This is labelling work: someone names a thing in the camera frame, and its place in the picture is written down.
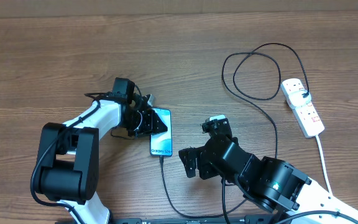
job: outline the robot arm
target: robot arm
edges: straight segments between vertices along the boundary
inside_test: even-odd
[[[135,87],[128,79],[116,78],[111,92],[88,95],[94,101],[85,112],[63,124],[47,123],[42,129],[31,187],[51,201],[70,205],[67,210],[78,223],[77,216],[88,224],[112,221],[96,193],[99,140],[118,126],[135,137],[167,131],[152,110],[154,97],[134,93]],[[57,154],[74,154],[75,161],[58,160]]]
[[[220,175],[238,186],[244,198],[262,210],[278,211],[269,222],[257,223],[281,223],[289,216],[318,210],[332,211],[336,215],[307,215],[291,223],[353,223],[338,217],[339,214],[358,221],[356,209],[338,200],[291,164],[269,157],[260,160],[241,149],[224,115],[207,119],[201,126],[204,133],[211,136],[207,143],[199,148],[179,151],[187,177],[194,177],[195,169],[200,171],[204,180]]]

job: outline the smartphone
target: smartphone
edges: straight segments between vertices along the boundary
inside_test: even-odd
[[[152,108],[167,126],[168,131],[150,136],[150,154],[152,156],[172,156],[171,111]]]

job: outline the wooden table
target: wooden table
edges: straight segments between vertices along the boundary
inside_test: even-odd
[[[188,179],[178,151],[203,145],[208,135],[199,124],[225,114],[243,149],[273,156],[271,123],[230,95],[220,79],[226,56],[266,42],[288,44],[303,60],[326,127],[321,139],[334,195],[358,209],[358,11],[0,19],[0,223],[69,218],[30,195],[40,132],[47,122],[79,115],[91,103],[83,93],[109,91],[115,77],[130,78],[143,94],[156,96],[157,106],[172,111],[174,153],[165,160],[165,175],[177,209],[221,213],[220,178]],[[302,78],[289,50],[261,52],[277,59],[283,80]],[[228,63],[231,87],[230,73],[240,60]],[[237,83],[252,96],[268,97],[277,88],[277,69],[269,59],[251,57]],[[316,142],[305,139],[282,92],[256,103],[278,126],[278,158],[325,187]],[[115,217],[178,217],[148,139],[105,136],[99,167],[97,191]],[[226,197],[228,209],[242,200],[233,187]],[[247,202],[232,216],[251,213],[263,212]]]

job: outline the white cable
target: white cable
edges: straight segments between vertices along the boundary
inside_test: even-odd
[[[321,166],[323,167],[323,173],[324,173],[324,178],[326,180],[327,189],[328,189],[328,192],[332,195],[333,191],[331,190],[331,186],[328,181],[326,163],[324,162],[323,147],[321,146],[320,138],[318,137],[318,135],[316,135],[316,140],[317,140],[317,145],[318,145],[318,151],[320,152]]]

